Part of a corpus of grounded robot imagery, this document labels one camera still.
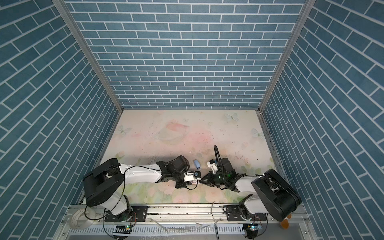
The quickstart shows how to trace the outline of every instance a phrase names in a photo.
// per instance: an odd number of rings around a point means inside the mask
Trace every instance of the blue brick wall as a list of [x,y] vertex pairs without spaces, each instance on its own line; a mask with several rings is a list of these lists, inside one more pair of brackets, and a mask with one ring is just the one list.
[[265,109],[322,239],[384,239],[384,2],[317,0]]
[[257,108],[304,0],[66,1],[124,108]]
[[46,239],[117,111],[51,0],[0,0],[0,239]]

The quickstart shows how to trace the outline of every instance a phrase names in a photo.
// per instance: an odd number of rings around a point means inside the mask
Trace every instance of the metal corner post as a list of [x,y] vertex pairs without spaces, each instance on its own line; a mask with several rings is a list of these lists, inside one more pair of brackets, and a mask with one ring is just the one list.
[[262,102],[260,103],[259,112],[263,112],[264,108],[266,107],[266,104],[273,92],[273,89],[275,88],[275,85],[277,81],[279,80],[279,77],[281,75],[281,72],[283,71],[283,68],[285,64],[287,63],[288,57],[292,52],[293,47],[295,46],[296,40],[299,38],[299,34],[301,30],[303,29],[304,23],[308,18],[309,13],[312,10],[312,7],[314,5],[316,0],[306,0],[306,2],[303,5],[303,8],[300,12],[299,18],[297,19],[297,22],[295,24],[295,27],[292,30],[292,34],[288,40],[288,43],[286,47],[284,48],[284,52],[281,55],[279,64],[276,67],[275,72],[273,73],[271,82],[269,83],[269,86],[267,87],[267,90],[264,94],[264,97],[262,99]]
[[59,11],[61,17],[63,18],[67,27],[71,31],[73,37],[75,38],[76,42],[80,46],[81,50],[83,51],[85,57],[88,59],[89,64],[91,65],[92,69],[95,71],[96,75],[98,76],[100,82],[102,83],[105,90],[107,91],[109,97],[112,99],[112,102],[116,106],[117,110],[119,111],[119,113],[122,113],[123,107],[121,106],[117,96],[115,95],[110,84],[108,83],[107,77],[104,75],[103,70],[101,69],[96,58],[94,57],[87,42],[85,41],[84,36],[82,35],[78,25],[75,22],[75,19],[70,13],[64,0],[52,0],[52,2],[57,8],[57,10]]

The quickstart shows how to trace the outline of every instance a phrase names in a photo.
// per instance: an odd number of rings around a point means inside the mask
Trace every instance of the floral tablecloth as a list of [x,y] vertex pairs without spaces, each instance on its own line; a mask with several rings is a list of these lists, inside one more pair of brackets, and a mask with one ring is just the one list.
[[[237,173],[275,168],[253,110],[124,110],[101,162],[117,158],[128,165],[147,165],[183,155],[190,170],[196,169],[197,159],[204,176],[206,163],[215,157],[214,145]],[[127,184],[124,193],[133,204],[228,203],[248,195],[203,184],[194,190],[175,189],[173,181]]]

